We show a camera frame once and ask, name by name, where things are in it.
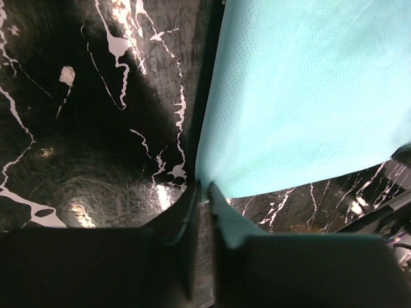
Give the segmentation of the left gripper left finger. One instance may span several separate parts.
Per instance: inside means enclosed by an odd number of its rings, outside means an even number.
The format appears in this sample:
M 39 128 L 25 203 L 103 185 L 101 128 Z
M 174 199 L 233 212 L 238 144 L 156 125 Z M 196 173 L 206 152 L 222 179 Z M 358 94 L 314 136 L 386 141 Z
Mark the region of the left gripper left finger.
M 2 307 L 191 307 L 201 188 L 138 228 L 1 236 Z

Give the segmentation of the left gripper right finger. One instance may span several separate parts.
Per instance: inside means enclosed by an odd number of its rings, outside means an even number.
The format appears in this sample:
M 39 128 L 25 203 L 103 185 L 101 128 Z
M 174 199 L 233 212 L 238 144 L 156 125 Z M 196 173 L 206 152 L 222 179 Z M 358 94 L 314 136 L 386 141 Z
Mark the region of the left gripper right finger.
M 409 307 L 410 282 L 375 235 L 270 234 L 208 188 L 216 307 Z

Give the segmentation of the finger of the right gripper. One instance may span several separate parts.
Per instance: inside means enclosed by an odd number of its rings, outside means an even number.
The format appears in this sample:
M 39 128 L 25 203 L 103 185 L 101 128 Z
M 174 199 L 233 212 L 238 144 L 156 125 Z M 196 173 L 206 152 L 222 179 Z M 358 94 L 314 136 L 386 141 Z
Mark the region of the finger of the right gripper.
M 394 152 L 391 156 L 392 160 L 395 160 L 398 163 L 406 165 L 408 167 L 411 166 L 411 144 L 406 144 L 400 147 L 398 150 Z

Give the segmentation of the teal t-shirt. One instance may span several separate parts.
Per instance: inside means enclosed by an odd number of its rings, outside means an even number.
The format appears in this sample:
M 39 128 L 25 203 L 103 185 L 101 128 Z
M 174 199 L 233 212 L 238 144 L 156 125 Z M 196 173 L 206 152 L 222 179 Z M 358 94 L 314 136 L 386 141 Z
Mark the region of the teal t-shirt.
M 241 198 L 410 144 L 409 1 L 227 1 L 195 176 Z

